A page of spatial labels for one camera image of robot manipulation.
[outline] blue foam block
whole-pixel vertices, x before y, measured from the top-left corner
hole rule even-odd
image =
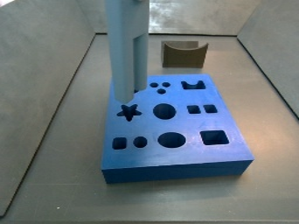
[[[207,74],[148,76],[121,105],[109,89],[106,183],[240,175],[253,156]]]

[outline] brown block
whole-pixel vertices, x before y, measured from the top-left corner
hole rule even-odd
[[[163,67],[203,67],[208,43],[199,47],[197,41],[163,41]]]

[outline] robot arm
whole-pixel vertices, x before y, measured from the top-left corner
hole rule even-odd
[[[114,97],[128,103],[145,89],[149,0],[105,0]]]

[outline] corner wall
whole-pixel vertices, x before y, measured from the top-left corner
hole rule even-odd
[[[76,0],[20,0],[0,8],[0,216],[93,36]]]

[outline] small circular hole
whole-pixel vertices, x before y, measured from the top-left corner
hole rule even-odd
[[[171,83],[169,83],[169,82],[164,82],[164,83],[163,83],[163,86],[164,86],[165,88],[168,88],[168,87],[171,86]]]
[[[138,136],[133,141],[136,148],[144,148],[146,146],[146,139],[142,136]]]
[[[185,144],[185,137],[176,132],[167,132],[159,136],[157,143],[165,148],[179,148]]]
[[[172,119],[175,114],[175,107],[167,103],[161,103],[153,107],[153,115],[163,120]]]
[[[152,83],[149,84],[149,86],[150,86],[150,88],[157,88],[159,84],[157,84],[156,82],[152,82]]]
[[[165,90],[161,89],[161,88],[159,88],[159,89],[156,90],[156,92],[157,92],[157,94],[160,94],[160,95],[165,94]]]

